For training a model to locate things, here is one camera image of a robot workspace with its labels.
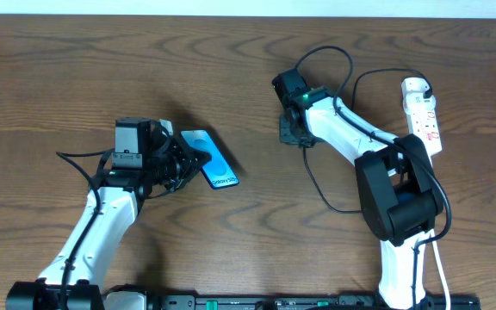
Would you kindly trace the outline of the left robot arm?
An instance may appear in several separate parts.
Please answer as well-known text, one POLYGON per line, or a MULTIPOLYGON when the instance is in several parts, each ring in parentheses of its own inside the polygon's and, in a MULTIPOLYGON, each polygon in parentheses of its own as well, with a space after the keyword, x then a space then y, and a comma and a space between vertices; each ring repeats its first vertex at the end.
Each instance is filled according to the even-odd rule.
POLYGON ((158 309, 146 289, 123 285, 103 293, 105 276, 122 237, 152 190, 182 189, 210 161, 208 152, 174 136, 167 120, 123 117, 115 123, 115 146, 98 152, 84 211, 58 256, 33 282, 16 282, 8 309, 158 309))

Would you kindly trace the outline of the blue screen smartphone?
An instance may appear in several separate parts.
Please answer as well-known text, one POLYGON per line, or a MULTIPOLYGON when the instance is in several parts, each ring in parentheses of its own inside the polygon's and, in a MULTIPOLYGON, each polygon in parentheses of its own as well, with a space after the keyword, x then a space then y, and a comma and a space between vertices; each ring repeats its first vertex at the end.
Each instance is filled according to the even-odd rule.
POLYGON ((210 155, 211 158, 202 166, 201 171, 212 189, 239 185, 239 179, 207 131, 182 131, 181 135, 189 146, 210 155))

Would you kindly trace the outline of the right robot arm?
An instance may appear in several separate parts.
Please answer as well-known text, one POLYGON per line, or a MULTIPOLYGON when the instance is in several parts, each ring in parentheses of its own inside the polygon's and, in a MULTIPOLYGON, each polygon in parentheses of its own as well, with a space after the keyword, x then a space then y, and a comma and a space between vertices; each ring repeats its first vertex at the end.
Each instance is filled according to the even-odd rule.
POLYGON ((283 108, 283 143, 307 149, 323 141, 354 166, 360 212, 381 242, 382 302, 417 308, 425 298, 422 252, 437 240, 436 218, 449 206, 424 142, 374 127, 329 88, 310 87, 295 68, 272 86, 283 108))

